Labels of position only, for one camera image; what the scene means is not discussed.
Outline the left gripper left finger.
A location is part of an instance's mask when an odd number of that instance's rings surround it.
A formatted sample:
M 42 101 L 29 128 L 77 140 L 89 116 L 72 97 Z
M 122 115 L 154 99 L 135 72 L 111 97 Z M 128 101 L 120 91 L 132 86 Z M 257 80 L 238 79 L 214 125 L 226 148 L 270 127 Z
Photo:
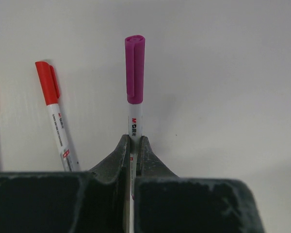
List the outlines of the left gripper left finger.
M 129 152 L 123 135 L 88 171 L 0 172 L 0 233 L 129 232 Z

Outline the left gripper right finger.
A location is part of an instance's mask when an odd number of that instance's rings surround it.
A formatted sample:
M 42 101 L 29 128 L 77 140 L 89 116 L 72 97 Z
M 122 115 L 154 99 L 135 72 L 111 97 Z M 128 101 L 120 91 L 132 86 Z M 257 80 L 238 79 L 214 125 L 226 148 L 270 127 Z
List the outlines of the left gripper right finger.
M 241 180 L 181 178 L 140 140 L 134 187 L 137 233 L 262 233 L 255 198 Z

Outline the red pen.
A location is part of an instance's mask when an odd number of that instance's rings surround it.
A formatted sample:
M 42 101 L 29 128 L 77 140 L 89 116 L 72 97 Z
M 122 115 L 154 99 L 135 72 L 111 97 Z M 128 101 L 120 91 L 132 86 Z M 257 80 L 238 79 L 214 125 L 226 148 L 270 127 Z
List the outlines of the red pen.
M 79 162 L 77 156 L 71 149 L 68 142 L 67 134 L 65 131 L 63 117 L 60 111 L 59 104 L 47 105 L 49 118 L 51 120 L 51 126 L 55 136 L 55 142 L 58 149 L 58 153 L 63 164 L 64 171 L 80 171 Z

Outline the red pen cap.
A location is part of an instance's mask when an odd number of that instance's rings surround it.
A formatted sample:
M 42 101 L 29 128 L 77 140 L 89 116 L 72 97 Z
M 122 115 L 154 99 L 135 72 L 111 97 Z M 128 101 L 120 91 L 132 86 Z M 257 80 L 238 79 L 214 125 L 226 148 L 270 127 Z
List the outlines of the red pen cap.
M 45 61 L 35 62 L 35 66 L 46 105 L 58 104 L 60 91 L 54 67 Z

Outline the purple pen cap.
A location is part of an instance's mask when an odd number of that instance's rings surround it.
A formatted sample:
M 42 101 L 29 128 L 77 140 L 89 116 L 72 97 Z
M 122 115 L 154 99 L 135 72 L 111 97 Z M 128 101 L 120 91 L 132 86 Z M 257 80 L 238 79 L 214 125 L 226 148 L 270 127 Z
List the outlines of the purple pen cap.
M 127 101 L 140 104 L 144 97 L 145 38 L 141 35 L 125 39 Z

